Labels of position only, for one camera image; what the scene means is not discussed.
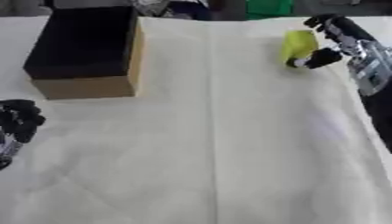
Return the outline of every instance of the white tablecloth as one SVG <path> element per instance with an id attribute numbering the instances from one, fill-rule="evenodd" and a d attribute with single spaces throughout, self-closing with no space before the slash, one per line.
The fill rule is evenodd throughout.
<path id="1" fill-rule="evenodd" d="M 47 117 L 0 172 L 1 223 L 391 223 L 390 157 L 344 64 L 277 63 L 303 18 L 144 19 L 138 97 L 77 101 L 22 69 L 46 20 L 0 19 L 0 96 Z M 392 45 L 390 18 L 357 21 Z"/>

